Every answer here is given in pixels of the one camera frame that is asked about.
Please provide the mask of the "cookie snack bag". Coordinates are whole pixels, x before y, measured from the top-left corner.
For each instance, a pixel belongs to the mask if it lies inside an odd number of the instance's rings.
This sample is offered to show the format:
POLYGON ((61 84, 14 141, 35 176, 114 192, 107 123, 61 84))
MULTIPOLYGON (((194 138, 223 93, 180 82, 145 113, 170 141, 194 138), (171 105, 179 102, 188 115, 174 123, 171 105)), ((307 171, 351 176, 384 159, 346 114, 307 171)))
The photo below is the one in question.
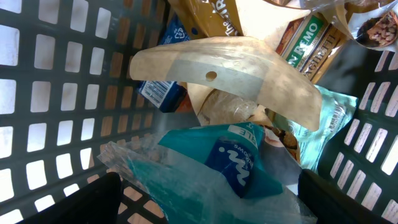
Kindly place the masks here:
POLYGON ((289 22, 316 11, 337 6, 341 1, 308 1, 303 8, 272 1, 180 1, 169 0, 191 40, 183 43, 190 51, 222 52, 240 45, 275 50, 289 22))

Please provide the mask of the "orange spaghetti packet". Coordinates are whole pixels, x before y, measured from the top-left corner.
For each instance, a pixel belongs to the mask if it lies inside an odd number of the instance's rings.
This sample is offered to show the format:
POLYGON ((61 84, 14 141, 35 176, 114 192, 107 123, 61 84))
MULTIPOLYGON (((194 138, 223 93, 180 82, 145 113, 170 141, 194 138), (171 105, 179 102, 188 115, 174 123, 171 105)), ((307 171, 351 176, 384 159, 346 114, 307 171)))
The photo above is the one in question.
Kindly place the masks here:
POLYGON ((346 41, 345 34, 314 13, 288 24, 276 52, 316 84, 346 41))

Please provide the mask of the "teal plastic packet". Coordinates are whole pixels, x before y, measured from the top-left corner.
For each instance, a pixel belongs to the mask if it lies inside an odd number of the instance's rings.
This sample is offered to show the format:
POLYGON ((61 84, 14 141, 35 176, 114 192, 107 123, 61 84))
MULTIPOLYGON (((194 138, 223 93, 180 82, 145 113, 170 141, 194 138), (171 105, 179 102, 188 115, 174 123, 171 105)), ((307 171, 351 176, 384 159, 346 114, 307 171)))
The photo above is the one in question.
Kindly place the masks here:
POLYGON ((317 131, 310 131, 279 114, 275 115, 273 121, 274 126, 290 131, 296 137, 300 148, 301 167, 314 172, 317 171, 327 142, 352 120, 358 103, 355 96, 334 92, 321 86, 316 88, 322 95, 320 125, 317 131))

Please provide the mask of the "cream snack bag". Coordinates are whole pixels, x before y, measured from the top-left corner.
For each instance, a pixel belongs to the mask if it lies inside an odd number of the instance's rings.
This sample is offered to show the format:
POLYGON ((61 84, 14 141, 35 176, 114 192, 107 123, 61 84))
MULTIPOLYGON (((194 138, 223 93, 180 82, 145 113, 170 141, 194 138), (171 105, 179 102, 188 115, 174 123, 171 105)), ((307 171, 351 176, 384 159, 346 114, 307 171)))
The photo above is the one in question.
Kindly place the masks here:
POLYGON ((255 101, 311 131, 319 129, 319 90, 252 37, 211 37, 141 50, 131 59, 129 75, 208 86, 255 101))

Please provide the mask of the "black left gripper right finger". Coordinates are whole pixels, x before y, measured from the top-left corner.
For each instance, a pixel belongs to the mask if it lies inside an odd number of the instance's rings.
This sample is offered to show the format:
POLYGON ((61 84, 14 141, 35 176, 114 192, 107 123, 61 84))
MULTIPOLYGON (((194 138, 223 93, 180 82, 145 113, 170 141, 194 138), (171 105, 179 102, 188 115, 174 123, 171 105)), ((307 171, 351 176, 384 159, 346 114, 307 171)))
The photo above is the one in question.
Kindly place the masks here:
POLYGON ((389 223, 309 169, 299 175, 298 197, 318 218, 317 223, 389 223))

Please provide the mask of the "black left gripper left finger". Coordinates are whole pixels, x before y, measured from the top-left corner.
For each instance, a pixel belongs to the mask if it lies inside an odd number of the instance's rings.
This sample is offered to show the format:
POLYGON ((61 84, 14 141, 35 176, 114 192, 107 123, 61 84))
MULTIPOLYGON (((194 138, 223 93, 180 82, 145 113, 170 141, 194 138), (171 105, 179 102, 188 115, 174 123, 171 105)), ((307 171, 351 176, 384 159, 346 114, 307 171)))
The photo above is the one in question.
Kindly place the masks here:
POLYGON ((119 174, 110 172, 21 222, 24 224, 116 223, 122 195, 123 184, 119 174))

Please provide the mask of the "blue tissue multipack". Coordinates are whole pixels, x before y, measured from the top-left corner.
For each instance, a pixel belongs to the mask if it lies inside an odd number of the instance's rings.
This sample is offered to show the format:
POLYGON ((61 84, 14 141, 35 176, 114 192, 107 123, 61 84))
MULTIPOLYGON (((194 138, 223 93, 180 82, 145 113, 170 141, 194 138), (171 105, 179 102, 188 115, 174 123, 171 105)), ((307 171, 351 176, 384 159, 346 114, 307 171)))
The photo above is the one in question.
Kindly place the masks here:
MULTIPOLYGON (((171 18, 159 45, 190 40, 176 14, 171 18)), ((176 81, 141 81, 139 93, 163 113, 186 113, 193 110, 186 88, 176 81)))

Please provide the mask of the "blue plastic packet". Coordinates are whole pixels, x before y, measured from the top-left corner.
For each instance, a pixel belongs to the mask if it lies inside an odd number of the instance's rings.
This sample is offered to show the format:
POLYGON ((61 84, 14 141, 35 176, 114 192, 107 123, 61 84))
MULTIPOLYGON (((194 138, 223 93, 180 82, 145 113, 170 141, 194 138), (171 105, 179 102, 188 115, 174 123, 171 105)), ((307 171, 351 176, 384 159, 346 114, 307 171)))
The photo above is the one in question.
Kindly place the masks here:
POLYGON ((169 223, 315 223, 298 198, 301 167, 271 128, 252 122, 174 129, 99 159, 149 194, 169 223))

